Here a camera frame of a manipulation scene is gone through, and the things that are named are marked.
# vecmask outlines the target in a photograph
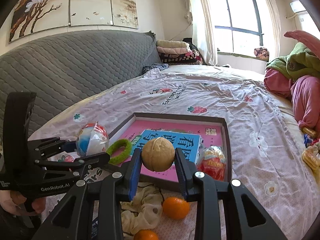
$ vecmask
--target window frame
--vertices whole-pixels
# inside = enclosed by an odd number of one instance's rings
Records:
[[[257,24],[258,24],[258,31],[257,32],[250,31],[250,30],[247,30],[247,29],[241,29],[241,28],[233,27],[232,26],[232,19],[231,19],[231,13],[230,13],[228,0],[226,0],[226,2],[227,2],[228,13],[229,13],[230,27],[215,26],[215,28],[216,29],[227,29],[227,30],[231,30],[231,31],[237,31],[237,32],[250,33],[250,34],[257,35],[260,38],[260,46],[263,46],[263,33],[262,33],[262,28],[261,28],[261,20],[260,20],[260,14],[259,14],[259,10],[258,10],[257,1],[256,0],[252,0],[254,11],[256,13]],[[231,32],[231,34],[232,34],[232,51],[234,52],[235,48],[234,48],[234,42],[233,42],[233,32]]]

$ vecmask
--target screw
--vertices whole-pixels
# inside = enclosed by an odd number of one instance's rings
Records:
[[[85,181],[84,181],[83,179],[78,180],[78,181],[76,182],[76,185],[77,185],[78,187],[82,187],[82,186],[85,185]]]
[[[197,178],[203,178],[203,177],[204,177],[204,173],[203,173],[202,171],[197,171],[197,172],[195,173],[195,176],[196,176]]]
[[[238,179],[233,179],[231,181],[231,184],[235,187],[239,187],[241,185],[241,182]]]
[[[115,179],[120,178],[121,176],[122,174],[119,171],[112,173],[112,177],[114,177]]]

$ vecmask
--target window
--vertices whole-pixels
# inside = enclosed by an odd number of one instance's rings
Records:
[[[216,47],[254,57],[263,46],[263,33],[256,0],[210,0]]]

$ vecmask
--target bed sheet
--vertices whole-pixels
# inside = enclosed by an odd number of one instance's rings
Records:
[[[246,185],[289,240],[301,240],[319,213],[319,188],[301,161],[303,137],[290,102],[270,94],[262,81],[263,75],[252,71],[212,66],[172,66],[162,72],[153,69],[69,107],[30,139],[60,136],[73,140],[84,124],[97,120],[110,132],[133,112],[224,117],[233,178]],[[168,93],[148,93],[164,87]],[[183,90],[179,97],[170,96],[178,90]],[[189,112],[190,106],[200,106],[203,111]],[[57,203],[56,198],[50,198],[44,216]],[[195,212],[193,203],[183,221],[162,216],[154,230],[163,240],[188,240],[195,226]],[[221,228],[225,239],[223,219]]]
[[[242,70],[236,68],[226,68],[226,67],[214,67],[214,66],[205,66],[205,65],[177,65],[171,66],[166,70],[163,70],[162,73],[185,73],[185,74],[195,74],[195,75],[210,75],[212,73],[223,72],[225,77],[235,78],[238,76],[239,79],[248,79],[258,82],[263,82],[264,75],[259,74],[250,70]],[[297,146],[300,152],[305,148],[303,133],[297,126],[297,121],[294,118],[292,103],[291,101],[277,96],[273,93],[270,93],[270,97],[273,98],[275,104],[279,107],[280,112],[284,117],[284,121],[291,132],[292,136],[296,140]]]

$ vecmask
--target air conditioner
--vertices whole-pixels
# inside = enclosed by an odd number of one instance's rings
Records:
[[[306,11],[305,7],[302,5],[302,3],[299,0],[290,3],[290,5],[294,13]]]

